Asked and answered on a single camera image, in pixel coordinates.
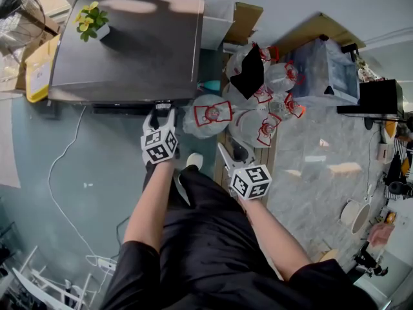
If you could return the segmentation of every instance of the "potted plant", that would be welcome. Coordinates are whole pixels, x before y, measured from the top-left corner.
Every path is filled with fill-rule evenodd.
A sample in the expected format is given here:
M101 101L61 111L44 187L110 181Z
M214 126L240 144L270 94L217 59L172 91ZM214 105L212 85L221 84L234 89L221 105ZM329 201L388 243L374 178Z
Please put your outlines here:
M81 34L80 39L84 42L87 42L89 37L100 40L109 33L110 29L107 25L109 20L106 18L108 13L104 10L100 11L98 4L94 1L90 6L83 6L73 21L73 24L79 23L76 30Z

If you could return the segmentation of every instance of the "white label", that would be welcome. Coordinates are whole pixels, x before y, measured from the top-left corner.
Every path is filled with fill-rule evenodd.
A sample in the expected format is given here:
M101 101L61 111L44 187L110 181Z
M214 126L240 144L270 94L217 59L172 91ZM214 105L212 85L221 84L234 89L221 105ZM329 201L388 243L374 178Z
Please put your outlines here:
M49 84L50 79L50 61L43 63L39 68L34 70L30 75L29 90L31 95L36 94L42 88Z

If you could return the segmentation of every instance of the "person's right arm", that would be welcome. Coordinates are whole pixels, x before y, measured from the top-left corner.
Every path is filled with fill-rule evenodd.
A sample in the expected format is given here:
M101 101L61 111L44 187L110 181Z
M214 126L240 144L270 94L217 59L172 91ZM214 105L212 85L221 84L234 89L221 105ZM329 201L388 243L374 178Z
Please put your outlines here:
M259 200L241 200L259 241L267 250L285 281L310 259L298 241L276 220Z

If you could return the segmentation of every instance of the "white flower pot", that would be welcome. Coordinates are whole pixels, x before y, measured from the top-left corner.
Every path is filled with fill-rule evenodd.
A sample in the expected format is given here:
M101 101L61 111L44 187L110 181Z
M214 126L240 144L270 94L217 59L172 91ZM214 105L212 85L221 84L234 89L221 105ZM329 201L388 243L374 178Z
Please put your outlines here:
M103 37L108 35L110 32L110 28L108 23L104 24L99 30L96 31L97 37L96 40L101 40Z

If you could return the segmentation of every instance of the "white paper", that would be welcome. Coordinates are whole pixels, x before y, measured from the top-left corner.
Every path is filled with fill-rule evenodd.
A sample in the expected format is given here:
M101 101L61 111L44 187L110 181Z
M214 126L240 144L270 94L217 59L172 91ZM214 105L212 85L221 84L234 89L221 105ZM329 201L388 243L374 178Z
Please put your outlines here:
M5 95L0 96L0 184L21 188L14 159L12 100Z
M34 70L30 75L29 91L31 95L36 94L42 88L49 84L50 79L50 61L43 63L39 68Z

